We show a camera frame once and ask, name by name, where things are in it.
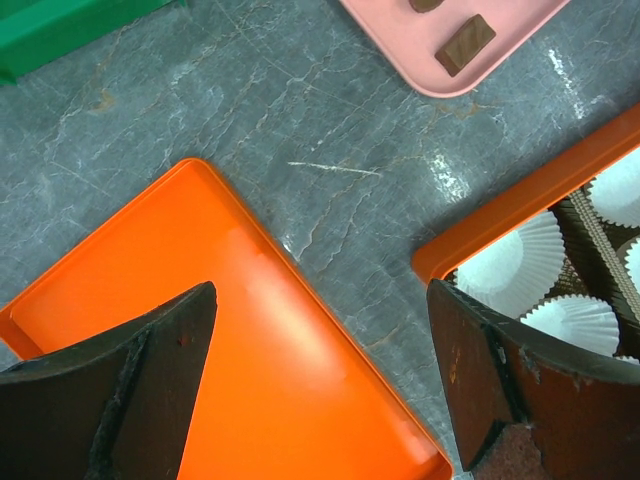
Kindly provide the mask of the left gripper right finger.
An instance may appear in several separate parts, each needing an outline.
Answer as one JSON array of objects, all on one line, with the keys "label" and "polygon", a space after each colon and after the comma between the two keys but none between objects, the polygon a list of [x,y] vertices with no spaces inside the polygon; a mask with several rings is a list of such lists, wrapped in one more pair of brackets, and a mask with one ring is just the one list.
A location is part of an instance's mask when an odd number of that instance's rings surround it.
[{"label": "left gripper right finger", "polygon": [[638,366],[512,320],[443,280],[430,282],[427,306],[465,471],[638,478]]}]

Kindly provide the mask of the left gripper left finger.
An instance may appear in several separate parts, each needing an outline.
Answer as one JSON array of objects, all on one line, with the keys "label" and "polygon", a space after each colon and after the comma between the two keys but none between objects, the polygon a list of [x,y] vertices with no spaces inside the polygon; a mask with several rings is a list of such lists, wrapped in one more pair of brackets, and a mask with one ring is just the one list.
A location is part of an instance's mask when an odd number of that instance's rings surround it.
[{"label": "left gripper left finger", "polygon": [[2,371],[2,478],[177,478],[216,311],[201,283]]}]

